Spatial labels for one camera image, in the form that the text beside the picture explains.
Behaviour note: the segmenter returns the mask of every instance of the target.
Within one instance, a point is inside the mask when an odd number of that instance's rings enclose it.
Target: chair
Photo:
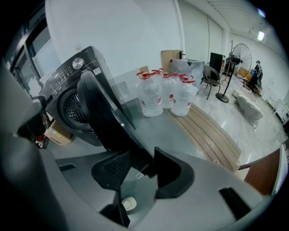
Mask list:
[[[211,79],[212,72],[216,75],[217,80]],[[218,90],[218,93],[219,93],[219,91],[221,89],[220,74],[214,68],[212,68],[210,66],[204,66],[202,82],[207,83],[207,87],[208,87],[208,85],[210,85],[210,91],[209,91],[207,99],[209,98],[209,95],[210,95],[210,92],[212,89],[212,85],[219,87],[219,90]]]

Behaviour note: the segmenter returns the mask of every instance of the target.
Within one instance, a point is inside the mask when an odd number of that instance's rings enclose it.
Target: tiled floor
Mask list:
[[[236,142],[242,153],[239,158],[240,164],[246,164],[262,158],[280,147],[287,136],[284,133],[281,122],[276,115],[273,115],[272,109],[255,94],[250,93],[249,98],[256,101],[257,105],[264,113],[264,117],[255,122],[256,129],[250,125],[246,117],[240,112],[235,102],[232,92],[236,87],[236,78],[233,77],[226,92],[230,99],[229,103],[223,103],[216,98],[218,87],[212,87],[210,97],[206,100],[210,87],[206,89],[206,84],[202,83],[198,95],[195,97],[194,104],[211,116]],[[227,86],[223,82],[220,92],[224,92]],[[238,176],[244,179],[247,170],[238,172]]]

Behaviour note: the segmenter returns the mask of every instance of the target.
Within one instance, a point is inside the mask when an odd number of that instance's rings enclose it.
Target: standing fan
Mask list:
[[[225,92],[224,93],[216,93],[216,97],[224,103],[229,103],[229,99],[228,99],[228,97],[225,96],[225,94],[226,94],[226,91],[227,91],[228,86],[230,84],[235,67],[236,66],[238,66],[238,68],[243,67],[245,70],[247,70],[245,76],[249,73],[249,71],[251,69],[252,56],[251,56],[251,52],[250,52],[249,48],[243,43],[236,45],[233,52],[230,53],[230,63],[233,65],[233,67],[232,67],[231,76],[230,76],[228,85],[225,89]]]
[[[240,58],[241,61],[238,64],[238,69],[243,67],[246,70],[246,73],[244,74],[244,76],[246,76],[250,72],[251,65],[252,65],[252,55],[251,55],[249,48],[245,44],[240,43],[235,46],[232,52],[232,55]]]

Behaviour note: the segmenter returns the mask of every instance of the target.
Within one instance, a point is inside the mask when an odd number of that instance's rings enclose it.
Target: fan base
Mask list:
[[[223,93],[216,93],[216,97],[224,103],[229,103],[228,97],[223,96]]]

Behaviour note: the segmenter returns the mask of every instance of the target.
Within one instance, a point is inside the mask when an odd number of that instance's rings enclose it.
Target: knob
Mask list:
[[[81,59],[81,58],[76,58],[75,60],[73,60],[72,62],[72,67],[75,69],[75,70],[79,70],[80,68],[83,67],[83,64],[84,64],[84,60]]]

